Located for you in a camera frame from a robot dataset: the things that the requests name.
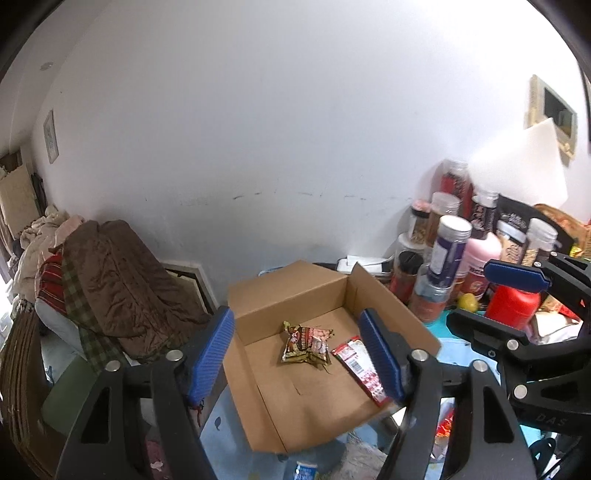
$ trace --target cardboard box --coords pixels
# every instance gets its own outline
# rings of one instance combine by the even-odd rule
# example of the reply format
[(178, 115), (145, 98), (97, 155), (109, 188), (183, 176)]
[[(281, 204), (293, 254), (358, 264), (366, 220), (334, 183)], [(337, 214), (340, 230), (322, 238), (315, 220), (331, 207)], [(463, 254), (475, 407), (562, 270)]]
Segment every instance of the cardboard box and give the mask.
[(412, 348), (437, 355), (439, 341), (361, 266), (343, 275), (298, 261), (230, 287), (236, 332), (223, 362), (248, 442), (254, 451), (296, 452), (326, 443), (380, 412), (345, 367), (328, 372), (282, 364), (283, 321), (334, 329), (333, 349), (358, 335), (356, 320), (373, 307)]

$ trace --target black cable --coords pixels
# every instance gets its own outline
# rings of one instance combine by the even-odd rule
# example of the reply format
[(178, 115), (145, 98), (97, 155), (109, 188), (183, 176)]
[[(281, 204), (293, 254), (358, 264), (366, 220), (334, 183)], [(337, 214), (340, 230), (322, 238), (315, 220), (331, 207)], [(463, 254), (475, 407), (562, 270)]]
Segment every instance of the black cable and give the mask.
[(554, 472), (556, 470), (556, 467), (560, 466), (562, 464), (562, 462), (564, 462), (566, 460), (566, 458), (572, 453), (572, 451), (574, 450), (574, 448), (579, 444), (579, 442), (581, 441), (581, 437), (579, 437), (576, 442), (574, 442), (570, 448), (566, 451), (566, 453), (563, 455), (563, 457), (558, 460), (558, 462), (556, 462), (549, 470), (546, 471), (546, 473), (544, 473), (542, 476), (538, 477), (538, 480), (544, 480), (544, 478), (548, 477), (549, 474), (551, 474), (552, 472)]

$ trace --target snack bag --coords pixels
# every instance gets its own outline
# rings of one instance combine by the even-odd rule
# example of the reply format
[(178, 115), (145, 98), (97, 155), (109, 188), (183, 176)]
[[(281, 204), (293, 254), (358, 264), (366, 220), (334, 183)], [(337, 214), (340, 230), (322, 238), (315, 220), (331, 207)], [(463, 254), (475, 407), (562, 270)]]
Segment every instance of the snack bag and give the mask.
[(332, 330), (315, 327), (302, 327), (283, 322), (284, 330), (290, 337), (285, 344), (281, 357), (282, 362), (307, 362), (316, 366), (330, 365), (328, 339), (332, 337)]

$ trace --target red bottle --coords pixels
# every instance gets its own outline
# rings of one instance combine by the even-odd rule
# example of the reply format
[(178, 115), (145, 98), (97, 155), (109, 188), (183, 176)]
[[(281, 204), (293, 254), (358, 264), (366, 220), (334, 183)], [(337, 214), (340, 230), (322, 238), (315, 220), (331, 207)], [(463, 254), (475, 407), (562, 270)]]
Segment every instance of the red bottle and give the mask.
[(540, 306), (540, 294), (500, 285), (486, 309), (485, 317), (521, 330)]

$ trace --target plastic jar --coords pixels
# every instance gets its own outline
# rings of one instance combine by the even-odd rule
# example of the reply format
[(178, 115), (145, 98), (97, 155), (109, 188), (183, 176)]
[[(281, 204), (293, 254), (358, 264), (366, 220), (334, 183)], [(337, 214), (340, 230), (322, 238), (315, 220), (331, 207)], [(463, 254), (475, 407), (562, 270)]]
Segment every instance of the plastic jar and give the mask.
[(463, 160), (443, 160), (441, 191), (463, 199), (468, 186), (468, 163)]
[(499, 285), (484, 314), (517, 330), (525, 328), (540, 306), (540, 294)]
[(534, 262), (548, 260), (558, 237), (556, 229), (539, 218), (532, 218), (525, 234), (525, 253), (521, 265), (531, 267)]
[(428, 270), (428, 264), (424, 264), (419, 269), (413, 294), (408, 303), (410, 311), (424, 323), (431, 323), (439, 318), (452, 291), (451, 287), (440, 288), (432, 285), (427, 276)]
[(411, 242), (407, 233), (401, 233), (400, 235), (398, 235), (398, 239), (396, 240), (396, 247), (394, 250), (394, 273), (396, 273), (396, 270), (398, 269), (398, 259), (400, 258), (400, 254), (402, 252), (415, 252), (423, 256), (424, 250), (425, 244), (416, 244)]
[(412, 243), (425, 243), (430, 212), (431, 204), (425, 200), (415, 200), (411, 205), (408, 238)]
[(501, 242), (494, 233), (488, 233), (482, 240), (470, 238), (467, 241), (457, 273), (463, 274), (462, 293), (472, 293), (477, 300), (482, 298), (489, 283), (484, 276), (484, 266), (489, 260), (499, 260), (502, 250)]
[(429, 282), (434, 286), (452, 286), (471, 231), (472, 225), (463, 218), (451, 215), (441, 217), (437, 241), (433, 246), (431, 263), (427, 271)]
[(439, 220), (443, 215), (457, 215), (460, 208), (460, 199), (445, 192), (435, 192), (431, 198), (431, 213), (427, 223), (427, 237), (425, 243), (428, 247), (435, 244)]
[(482, 240), (492, 232), (492, 222), (495, 218), (496, 204), (499, 201), (499, 193), (475, 187), (475, 195), (472, 197), (472, 238)]
[(423, 264), (423, 256), (416, 252), (406, 250), (398, 257), (398, 268), (396, 268), (390, 291), (398, 297), (402, 303), (408, 303), (413, 294), (414, 284), (417, 281), (418, 269)]

